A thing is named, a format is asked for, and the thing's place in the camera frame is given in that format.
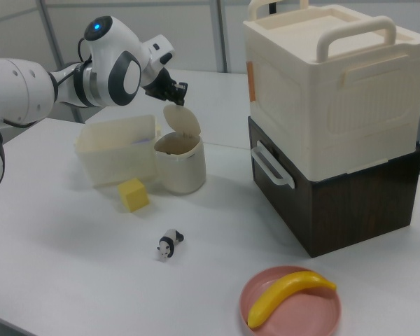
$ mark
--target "translucent plastic container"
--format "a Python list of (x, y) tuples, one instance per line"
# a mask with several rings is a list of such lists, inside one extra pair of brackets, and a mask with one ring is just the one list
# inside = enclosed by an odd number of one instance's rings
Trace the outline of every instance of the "translucent plastic container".
[(415, 151), (420, 34), (342, 6), (244, 22), (251, 117), (310, 181)]
[(81, 130), (75, 152), (93, 186), (153, 179), (159, 136), (153, 115), (96, 122)]

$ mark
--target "bin lid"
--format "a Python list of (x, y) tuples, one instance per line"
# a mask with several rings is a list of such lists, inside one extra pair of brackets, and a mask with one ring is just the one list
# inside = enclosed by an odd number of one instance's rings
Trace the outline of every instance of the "bin lid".
[(201, 134), (201, 127), (196, 116), (188, 108), (179, 105), (166, 105), (163, 115), (168, 125), (178, 133), (197, 137)]

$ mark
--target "orange label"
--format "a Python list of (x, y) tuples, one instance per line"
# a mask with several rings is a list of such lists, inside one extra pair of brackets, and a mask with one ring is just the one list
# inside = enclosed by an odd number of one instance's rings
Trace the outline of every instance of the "orange label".
[(254, 102), (255, 99), (255, 82), (253, 80), (253, 63), (252, 61), (247, 62), (247, 81), (249, 84), (249, 99)]

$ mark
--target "dark brown wooden box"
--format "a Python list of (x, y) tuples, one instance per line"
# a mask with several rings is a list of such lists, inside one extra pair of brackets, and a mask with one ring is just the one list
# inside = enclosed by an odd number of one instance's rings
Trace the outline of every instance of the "dark brown wooden box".
[(311, 257), (408, 226), (420, 172), (420, 147), (385, 164), (308, 181), (248, 118), (251, 148), (264, 147), (293, 177), (275, 185), (252, 160), (253, 179)]

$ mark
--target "white plastic bin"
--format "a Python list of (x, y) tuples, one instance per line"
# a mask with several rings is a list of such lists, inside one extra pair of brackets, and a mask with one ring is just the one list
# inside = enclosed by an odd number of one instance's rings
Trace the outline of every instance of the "white plastic bin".
[(193, 112), (185, 107), (167, 105), (163, 113), (175, 132), (154, 146), (160, 180), (172, 193), (192, 193), (201, 188), (206, 178), (201, 127)]
[(86, 125), (75, 152), (93, 186), (117, 184), (133, 178), (155, 178), (154, 144), (160, 128), (153, 115)]
[(244, 22), (251, 117), (310, 181), (415, 150), (420, 34), (342, 6)]

